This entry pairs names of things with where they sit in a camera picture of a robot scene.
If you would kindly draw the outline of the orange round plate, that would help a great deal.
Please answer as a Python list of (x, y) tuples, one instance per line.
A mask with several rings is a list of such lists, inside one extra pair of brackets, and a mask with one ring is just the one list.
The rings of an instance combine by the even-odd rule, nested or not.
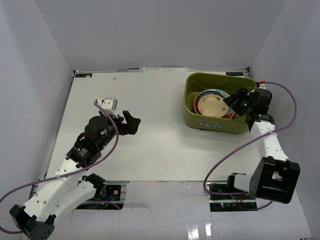
[(196, 114), (200, 115), (200, 111), (199, 111), (199, 108), (198, 108), (198, 102), (199, 102), (199, 96), (197, 95), (193, 101), (193, 109), (195, 111)]

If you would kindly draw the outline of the cream floral small plate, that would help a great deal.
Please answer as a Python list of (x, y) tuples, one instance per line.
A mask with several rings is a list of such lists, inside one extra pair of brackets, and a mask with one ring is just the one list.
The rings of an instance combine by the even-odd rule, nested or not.
[(229, 107), (224, 103), (223, 98), (215, 94), (200, 97), (197, 108), (203, 116), (213, 118), (222, 118), (229, 110)]

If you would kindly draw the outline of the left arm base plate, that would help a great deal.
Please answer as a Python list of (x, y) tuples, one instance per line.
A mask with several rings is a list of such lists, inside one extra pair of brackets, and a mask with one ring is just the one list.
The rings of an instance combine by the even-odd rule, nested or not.
[(121, 185), (106, 185), (102, 190), (100, 200), (103, 201), (119, 201), (121, 199)]

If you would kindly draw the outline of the red teal floral plate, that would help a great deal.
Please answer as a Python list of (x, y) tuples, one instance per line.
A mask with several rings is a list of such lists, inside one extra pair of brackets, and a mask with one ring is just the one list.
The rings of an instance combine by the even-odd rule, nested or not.
[[(226, 93), (225, 91), (220, 90), (220, 89), (207, 89), (207, 90), (204, 90), (204, 91), (197, 94), (197, 96), (199, 96), (199, 98), (204, 97), (206, 95), (218, 95), (218, 96), (222, 97), (223, 100), (224, 100), (224, 98), (227, 98), (230, 96), (228, 93)], [(232, 110), (232, 108), (228, 107), (228, 112), (226, 115), (224, 115), (223, 117), (216, 117), (216, 118), (232, 119), (235, 116), (235, 114), (236, 113)]]

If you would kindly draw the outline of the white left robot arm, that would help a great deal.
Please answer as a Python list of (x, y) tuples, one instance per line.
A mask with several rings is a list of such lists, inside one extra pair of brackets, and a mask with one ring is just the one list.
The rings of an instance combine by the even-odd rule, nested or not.
[(55, 223), (65, 214), (90, 199), (105, 196), (106, 181), (99, 175), (86, 175), (102, 156), (102, 150), (118, 135), (135, 135), (141, 119), (124, 110), (120, 116), (92, 117), (78, 136), (53, 180), (22, 205), (14, 205), (9, 213), (15, 225), (30, 240), (46, 240)]

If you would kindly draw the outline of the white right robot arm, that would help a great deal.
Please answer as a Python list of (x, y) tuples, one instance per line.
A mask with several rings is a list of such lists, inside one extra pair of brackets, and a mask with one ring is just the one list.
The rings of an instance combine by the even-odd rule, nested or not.
[(268, 114), (272, 93), (256, 88), (239, 89), (223, 101), (240, 116), (245, 116), (249, 132), (258, 140), (261, 158), (252, 175), (233, 172), (227, 180), (226, 195), (236, 200), (243, 193), (253, 198), (288, 204), (301, 172), (300, 165), (290, 161), (275, 133), (275, 122)]

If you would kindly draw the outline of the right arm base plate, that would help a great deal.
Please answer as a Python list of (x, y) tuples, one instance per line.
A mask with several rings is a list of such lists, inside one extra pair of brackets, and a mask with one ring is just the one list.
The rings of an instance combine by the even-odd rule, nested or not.
[[(209, 182), (207, 188), (211, 192), (233, 193), (237, 190), (229, 190), (226, 181)], [(209, 195), (210, 211), (213, 212), (245, 212), (255, 211), (257, 201), (250, 195)]]

